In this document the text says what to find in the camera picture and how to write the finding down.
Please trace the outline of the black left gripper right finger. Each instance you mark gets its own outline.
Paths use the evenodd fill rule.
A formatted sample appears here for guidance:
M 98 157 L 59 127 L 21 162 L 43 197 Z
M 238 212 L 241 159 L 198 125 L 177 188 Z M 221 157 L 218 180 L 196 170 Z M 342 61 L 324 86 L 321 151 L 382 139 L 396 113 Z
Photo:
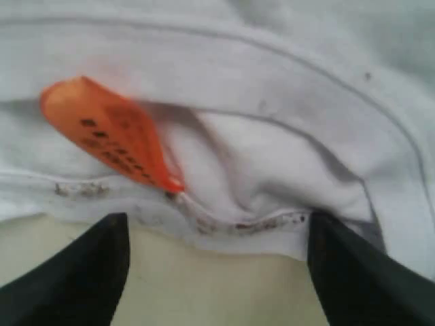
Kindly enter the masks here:
M 331 214 L 310 216 L 307 264 L 330 325 L 434 324 L 434 282 Z

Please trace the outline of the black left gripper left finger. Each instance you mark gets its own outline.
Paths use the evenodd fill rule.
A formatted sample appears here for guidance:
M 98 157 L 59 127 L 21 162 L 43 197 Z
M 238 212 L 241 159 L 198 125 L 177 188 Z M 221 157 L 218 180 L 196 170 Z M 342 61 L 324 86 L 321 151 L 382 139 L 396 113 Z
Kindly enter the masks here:
M 131 261 L 128 220 L 112 213 L 1 287 L 2 325 L 110 325 Z

